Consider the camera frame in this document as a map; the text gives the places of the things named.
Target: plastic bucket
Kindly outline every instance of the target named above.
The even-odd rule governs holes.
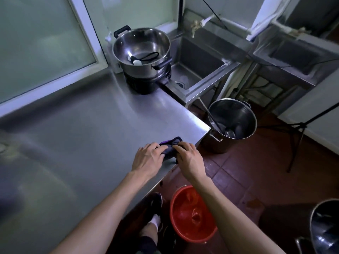
[[[218,230],[212,214],[193,186],[179,188],[169,211],[176,233],[190,243],[204,243]]]

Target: stainless steel pot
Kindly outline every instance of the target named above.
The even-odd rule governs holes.
[[[229,98],[220,99],[211,104],[209,111],[224,129],[220,132],[209,117],[211,130],[201,144],[211,152],[225,153],[240,140],[253,135],[257,128],[257,119],[251,106],[246,102]]]
[[[316,254],[339,253],[339,199],[329,199],[316,205],[309,222],[309,237],[299,237],[296,243],[302,254],[301,241],[312,242]]]
[[[165,73],[166,65],[172,61],[169,53],[171,41],[161,30],[155,28],[131,30],[129,26],[124,26],[113,35],[117,39],[113,45],[113,54],[122,70],[131,77],[142,79],[161,77]],[[159,56],[151,62],[134,65],[128,60],[131,56],[141,59],[152,52],[158,52]]]

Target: black tripod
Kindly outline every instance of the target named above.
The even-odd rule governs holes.
[[[309,119],[305,123],[301,122],[301,123],[295,123],[295,124],[281,124],[281,125],[271,125],[271,126],[260,126],[260,127],[258,127],[258,128],[267,128],[267,129],[275,130],[275,131],[278,131],[278,132],[289,133],[291,149],[292,149],[292,159],[291,159],[291,162],[290,162],[289,167],[287,168],[286,172],[290,173],[290,171],[291,171],[294,159],[297,156],[298,148],[299,148],[301,140],[304,136],[304,132],[305,132],[305,129],[307,128],[307,125],[309,123],[313,122],[314,120],[320,118],[321,116],[327,114],[331,110],[334,110],[338,106],[339,106],[339,102],[336,103],[335,105],[331,106],[327,110],[321,112],[320,114],[312,117],[311,119]],[[300,129],[302,129],[301,135],[299,136],[299,139],[298,139],[297,144],[296,144],[295,140],[294,140],[294,134],[296,134],[296,133],[298,134]]]

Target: faucet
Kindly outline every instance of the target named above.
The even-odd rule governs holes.
[[[213,15],[209,16],[208,18],[205,18],[204,20],[201,20],[201,21],[195,20],[195,21],[192,23],[192,25],[191,25],[191,29],[192,29],[192,38],[194,38],[194,34],[195,34],[195,31],[196,31],[197,29],[200,29],[200,28],[202,28],[203,26],[205,26],[206,23],[207,23],[208,21],[210,21],[211,19],[213,19],[214,17],[215,17],[215,15],[213,14]]]

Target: forearm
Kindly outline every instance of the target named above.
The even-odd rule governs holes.
[[[144,184],[142,175],[128,173],[51,253],[105,253],[125,210]]]
[[[210,178],[206,176],[195,180],[192,184],[212,213],[218,230],[231,253],[284,253],[218,190]]]

